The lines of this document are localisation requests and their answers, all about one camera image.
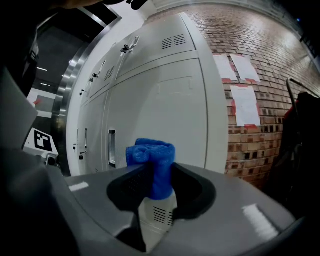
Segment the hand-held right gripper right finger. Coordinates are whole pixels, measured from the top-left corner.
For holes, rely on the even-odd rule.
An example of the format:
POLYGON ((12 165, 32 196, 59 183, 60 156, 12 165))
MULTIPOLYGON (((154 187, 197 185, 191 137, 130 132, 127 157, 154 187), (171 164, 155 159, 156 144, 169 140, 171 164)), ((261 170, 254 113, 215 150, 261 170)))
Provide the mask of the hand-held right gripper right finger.
POLYGON ((153 256, 296 256, 304 251, 304 219, 251 184, 175 163, 173 225, 153 256))

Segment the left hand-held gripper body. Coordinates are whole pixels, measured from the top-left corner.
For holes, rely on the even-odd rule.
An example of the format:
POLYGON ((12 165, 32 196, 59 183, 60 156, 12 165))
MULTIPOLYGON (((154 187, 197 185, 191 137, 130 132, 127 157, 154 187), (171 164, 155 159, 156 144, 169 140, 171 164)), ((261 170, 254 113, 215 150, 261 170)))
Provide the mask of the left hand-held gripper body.
POLYGON ((55 166, 59 153, 51 135, 31 128, 23 146, 23 151, 33 156, 40 156, 46 165, 55 166))

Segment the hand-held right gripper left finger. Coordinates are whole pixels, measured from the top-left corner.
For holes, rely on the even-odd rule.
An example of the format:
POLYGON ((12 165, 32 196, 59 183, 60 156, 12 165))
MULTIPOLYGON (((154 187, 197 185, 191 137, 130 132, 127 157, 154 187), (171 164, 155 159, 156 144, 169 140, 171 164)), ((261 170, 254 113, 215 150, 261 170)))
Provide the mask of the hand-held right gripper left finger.
POLYGON ((67 178, 75 199, 103 231, 146 252, 139 207, 153 183, 150 164, 67 178))

